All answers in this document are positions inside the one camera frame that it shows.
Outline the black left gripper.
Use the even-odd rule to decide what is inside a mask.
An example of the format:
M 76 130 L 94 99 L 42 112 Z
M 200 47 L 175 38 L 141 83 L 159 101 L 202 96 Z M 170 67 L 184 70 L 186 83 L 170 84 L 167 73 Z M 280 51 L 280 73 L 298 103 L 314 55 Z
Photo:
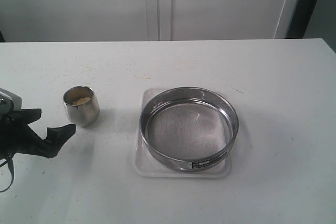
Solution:
M 47 128 L 46 138 L 40 138 L 29 124 L 41 118 L 41 109 L 21 109 L 1 115 L 1 159 L 16 153 L 54 158 L 63 145 L 76 133 L 76 125 Z

